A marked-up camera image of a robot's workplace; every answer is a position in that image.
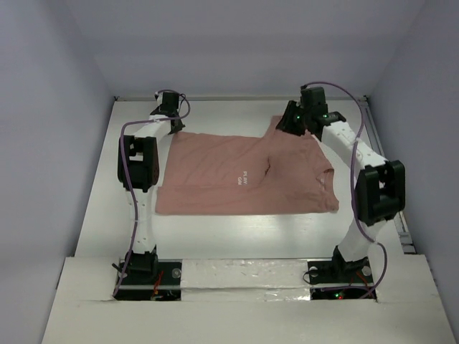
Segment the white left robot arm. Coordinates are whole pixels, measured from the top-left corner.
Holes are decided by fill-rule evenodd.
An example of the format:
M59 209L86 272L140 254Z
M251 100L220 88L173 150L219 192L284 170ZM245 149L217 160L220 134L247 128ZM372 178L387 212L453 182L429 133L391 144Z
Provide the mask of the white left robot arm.
M157 106L148 119L123 124L118 139L118 180L128 194L133 231L122 274L144 283L158 277L151 201L160 176L158 144L184 128L180 109L186 96L174 90L155 92Z

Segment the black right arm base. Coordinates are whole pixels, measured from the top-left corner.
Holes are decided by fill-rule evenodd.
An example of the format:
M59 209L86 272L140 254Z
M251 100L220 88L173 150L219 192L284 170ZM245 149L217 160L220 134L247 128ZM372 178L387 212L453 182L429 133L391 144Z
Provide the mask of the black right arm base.
M367 258L350 267L332 260L309 261L302 278L310 286L312 300L377 299Z

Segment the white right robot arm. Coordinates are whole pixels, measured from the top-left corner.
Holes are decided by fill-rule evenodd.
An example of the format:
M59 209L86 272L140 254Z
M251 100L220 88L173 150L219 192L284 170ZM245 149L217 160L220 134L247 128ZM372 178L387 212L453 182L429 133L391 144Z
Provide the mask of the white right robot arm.
M384 224L404 210L406 171L401 161L387 160L361 139L362 126L353 130L341 113L329 110L324 86L325 82L301 86L300 99L288 102L277 128L297 136L312 134L350 169L354 218L330 263L331 275L346 281L365 265Z

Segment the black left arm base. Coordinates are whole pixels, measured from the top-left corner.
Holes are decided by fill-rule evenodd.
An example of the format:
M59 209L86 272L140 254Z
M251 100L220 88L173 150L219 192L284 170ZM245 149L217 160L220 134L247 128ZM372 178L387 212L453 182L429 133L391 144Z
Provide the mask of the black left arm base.
M180 301L181 260L160 260L153 272L132 272L128 267L114 294L119 301Z

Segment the pink printed t-shirt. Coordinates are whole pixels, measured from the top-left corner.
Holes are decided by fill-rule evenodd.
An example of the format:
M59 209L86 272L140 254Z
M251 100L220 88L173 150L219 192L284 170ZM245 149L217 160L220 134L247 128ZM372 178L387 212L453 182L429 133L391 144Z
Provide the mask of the pink printed t-shirt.
M174 135L156 213L278 215L339 210L334 169L310 134L284 133L274 116L262 137Z

